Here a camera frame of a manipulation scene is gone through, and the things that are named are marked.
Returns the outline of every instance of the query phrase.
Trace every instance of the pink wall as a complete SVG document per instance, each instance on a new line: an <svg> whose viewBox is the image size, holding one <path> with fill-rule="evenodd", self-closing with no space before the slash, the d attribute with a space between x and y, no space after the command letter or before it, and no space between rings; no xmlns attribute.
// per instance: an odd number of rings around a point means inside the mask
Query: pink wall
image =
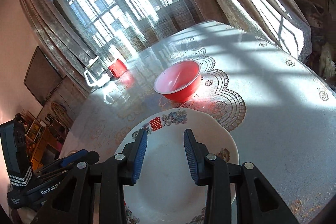
<svg viewBox="0 0 336 224"><path fill-rule="evenodd" d="M0 124L12 120L22 109L36 116L42 108L23 84L37 39L19 0L0 0ZM0 204L6 211L8 185L0 146Z"/></svg>

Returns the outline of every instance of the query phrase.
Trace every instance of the table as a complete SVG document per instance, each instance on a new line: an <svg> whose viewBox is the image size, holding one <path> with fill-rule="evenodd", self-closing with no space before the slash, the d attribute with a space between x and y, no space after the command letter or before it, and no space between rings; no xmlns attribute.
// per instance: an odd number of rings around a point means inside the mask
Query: table
<svg viewBox="0 0 336 224"><path fill-rule="evenodd" d="M155 93L156 77L190 58L202 67L195 97L175 103ZM336 95L281 49L209 21L165 38L127 66L129 71L119 80L90 94L61 157L85 148L105 161L145 118L190 107L212 115L230 132L240 163L253 162L300 223L312 219L336 192Z"/></svg>

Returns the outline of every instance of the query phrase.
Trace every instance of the bowl rim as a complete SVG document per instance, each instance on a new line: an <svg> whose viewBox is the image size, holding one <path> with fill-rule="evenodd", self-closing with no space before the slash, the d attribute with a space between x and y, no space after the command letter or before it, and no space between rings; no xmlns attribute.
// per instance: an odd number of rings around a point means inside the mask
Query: bowl rim
<svg viewBox="0 0 336 224"><path fill-rule="evenodd" d="M198 65L198 73L196 74L196 76L190 81L188 82L187 84L185 84L184 86L182 86L181 88L177 89L177 90L173 90L173 91L169 91L169 92L160 92L156 89L156 83L157 83L157 80L158 78L167 70L169 70L171 67L175 66L176 64L178 63L182 63L182 62L186 62L186 61L192 61L192 62L195 62L197 65ZM182 60L182 61L179 61L179 62L176 62L174 64L172 64L171 66L169 66L168 68L166 68L162 73L160 73L158 75L158 77L156 77L155 81L154 81L154 90L159 93L159 94L162 94L162 95L166 95L166 94L172 94L172 93L176 93L180 90L183 90L184 88L186 88L188 85L190 85L192 82L194 82L196 80L196 78L199 76L199 74L201 73L201 64L196 61L196 60L193 60L193 59L187 59L187 60Z"/></svg>

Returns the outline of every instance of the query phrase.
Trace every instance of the red cup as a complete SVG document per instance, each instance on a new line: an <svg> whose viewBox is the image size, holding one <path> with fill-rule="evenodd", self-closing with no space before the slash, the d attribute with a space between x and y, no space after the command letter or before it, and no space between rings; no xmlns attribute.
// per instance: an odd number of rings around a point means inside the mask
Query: red cup
<svg viewBox="0 0 336 224"><path fill-rule="evenodd" d="M154 82L154 90L169 100L184 103L201 84L201 65L195 60L177 62L164 70Z"/></svg>
<svg viewBox="0 0 336 224"><path fill-rule="evenodd" d="M109 66L109 70L115 78L119 78L125 73L127 67L119 58L117 58L115 62Z"/></svg>

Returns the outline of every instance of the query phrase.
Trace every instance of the red mug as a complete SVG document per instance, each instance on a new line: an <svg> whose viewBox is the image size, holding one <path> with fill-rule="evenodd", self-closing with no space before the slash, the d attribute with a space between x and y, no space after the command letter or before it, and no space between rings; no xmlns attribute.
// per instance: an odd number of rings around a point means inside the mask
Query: red mug
<svg viewBox="0 0 336 224"><path fill-rule="evenodd" d="M125 73L127 67L119 58L117 58L115 62L109 66L109 70L115 78L119 78Z"/></svg>

